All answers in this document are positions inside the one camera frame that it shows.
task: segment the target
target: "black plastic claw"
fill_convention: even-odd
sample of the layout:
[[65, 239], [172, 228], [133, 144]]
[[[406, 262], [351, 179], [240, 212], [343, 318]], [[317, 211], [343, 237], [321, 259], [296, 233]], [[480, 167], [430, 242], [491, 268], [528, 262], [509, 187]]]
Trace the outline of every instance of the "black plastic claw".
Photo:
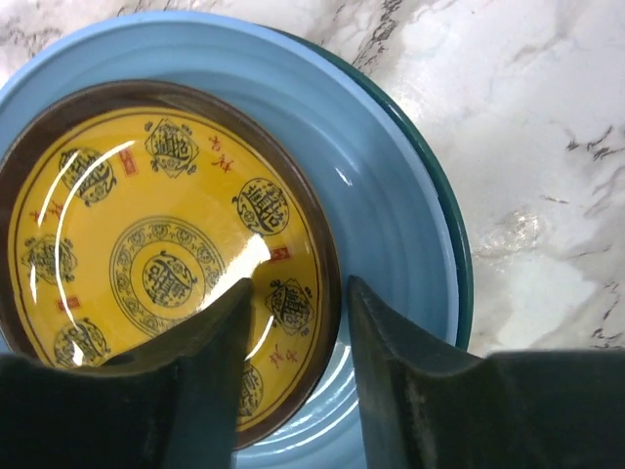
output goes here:
[[348, 286], [371, 469], [625, 467], [625, 352], [455, 349]]
[[0, 357], [6, 467], [228, 468], [252, 283], [98, 368]]

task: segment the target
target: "circular medallion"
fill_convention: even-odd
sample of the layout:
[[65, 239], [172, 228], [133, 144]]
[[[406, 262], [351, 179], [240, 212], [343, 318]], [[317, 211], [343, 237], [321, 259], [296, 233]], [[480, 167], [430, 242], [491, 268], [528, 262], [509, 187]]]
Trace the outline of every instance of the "circular medallion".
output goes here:
[[232, 202], [247, 229], [259, 235], [276, 235], [289, 223], [286, 197], [282, 189], [267, 179], [255, 178], [245, 183]]
[[65, 368], [77, 365], [98, 366], [110, 349], [102, 331], [89, 318], [66, 324], [55, 338], [55, 364]]
[[0, 320], [13, 348], [95, 366], [251, 277], [239, 447], [313, 390], [338, 331], [334, 245], [304, 176], [240, 112], [177, 85], [100, 85], [26, 129], [0, 188], [11, 213]]
[[224, 261], [206, 234], [173, 217], [134, 223], [110, 256], [117, 305], [150, 336], [197, 312], [224, 272]]

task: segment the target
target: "dark green plate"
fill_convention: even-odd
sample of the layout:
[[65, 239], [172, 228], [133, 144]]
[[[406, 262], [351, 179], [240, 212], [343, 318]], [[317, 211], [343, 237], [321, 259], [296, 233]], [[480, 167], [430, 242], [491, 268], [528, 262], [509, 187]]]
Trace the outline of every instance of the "dark green plate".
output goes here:
[[337, 66], [346, 73], [354, 82], [366, 91], [375, 102], [391, 117], [394, 123], [401, 129], [408, 141], [412, 144], [421, 156], [421, 160], [434, 183], [438, 192], [440, 206], [449, 228], [449, 236], [453, 246], [454, 258], [456, 261], [456, 269], [458, 276], [458, 294], [459, 307], [458, 313], [458, 335], [456, 337], [456, 346], [461, 349], [467, 349], [469, 346], [469, 336], [471, 335], [471, 324], [473, 321], [473, 267], [471, 263], [471, 250], [469, 248], [469, 240], [467, 232], [460, 213], [460, 207], [456, 196], [449, 185], [449, 181], [445, 176], [440, 163], [438, 163], [434, 152], [425, 141], [421, 133], [414, 126], [410, 118], [401, 110], [401, 107], [391, 99], [382, 89], [373, 81], [367, 78], [356, 68], [345, 62], [343, 59], [335, 56], [322, 47], [301, 37], [295, 36], [285, 31], [275, 29], [275, 31], [299, 42], [317, 52], [320, 56]]

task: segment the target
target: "plate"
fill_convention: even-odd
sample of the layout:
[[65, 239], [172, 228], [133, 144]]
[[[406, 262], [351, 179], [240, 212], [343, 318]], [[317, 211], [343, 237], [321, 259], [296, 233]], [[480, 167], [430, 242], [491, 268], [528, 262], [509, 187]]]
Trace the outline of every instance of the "plate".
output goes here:
[[[449, 227], [419, 150], [348, 75], [260, 26], [194, 12], [117, 18], [61, 39], [0, 91], [0, 153], [45, 106], [86, 86], [151, 78], [210, 92], [291, 154], [324, 209], [342, 276], [449, 343], [459, 286]], [[306, 404], [238, 468], [365, 467], [347, 324]]]
[[97, 366], [251, 277], [238, 445], [313, 390], [339, 324], [334, 244], [297, 166], [245, 115], [180, 85], [95, 86], [26, 128], [0, 188], [0, 292], [16, 299], [0, 319], [15, 350]]

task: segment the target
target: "stacked plates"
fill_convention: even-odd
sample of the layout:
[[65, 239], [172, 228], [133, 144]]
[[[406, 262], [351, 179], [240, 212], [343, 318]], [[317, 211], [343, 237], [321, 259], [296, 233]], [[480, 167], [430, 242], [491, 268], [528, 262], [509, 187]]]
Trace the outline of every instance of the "stacked plates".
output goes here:
[[[103, 94], [85, 100], [94, 90]], [[7, 83], [0, 127], [0, 178], [18, 181], [0, 187], [0, 320], [12, 349], [72, 366], [75, 341], [89, 348], [78, 362], [97, 364], [191, 314], [185, 302], [205, 298], [240, 261], [241, 246], [258, 244], [256, 357], [241, 405], [241, 425], [249, 424], [241, 445], [254, 444], [238, 452], [236, 467], [365, 467], [345, 307], [338, 331], [333, 320], [347, 276], [363, 277], [434, 335], [467, 345], [470, 255], [444, 174], [388, 96], [312, 44], [198, 13], [105, 21], [60, 40]], [[94, 147], [111, 135], [109, 164]], [[215, 149], [216, 136], [229, 151]], [[184, 158], [171, 162], [171, 148]], [[244, 164], [229, 166], [231, 154]], [[97, 177], [87, 184], [90, 165]], [[45, 210], [29, 208], [37, 196]], [[120, 204], [127, 208], [115, 218]], [[46, 237], [54, 217], [75, 220], [75, 239], [60, 221]], [[292, 267], [276, 267], [285, 260]], [[79, 275], [85, 262], [88, 281]], [[86, 289], [69, 291], [80, 281], [109, 295], [110, 317], [97, 316], [100, 303]], [[61, 284], [70, 294], [46, 296], [46, 285]], [[23, 300], [35, 291], [41, 303]], [[38, 306], [46, 298], [74, 321], [48, 320], [53, 306], [45, 314]], [[301, 362], [308, 351], [317, 359]], [[281, 366], [287, 371], [271, 371]], [[275, 378], [284, 373], [292, 376]], [[259, 409], [267, 421], [245, 434]]]

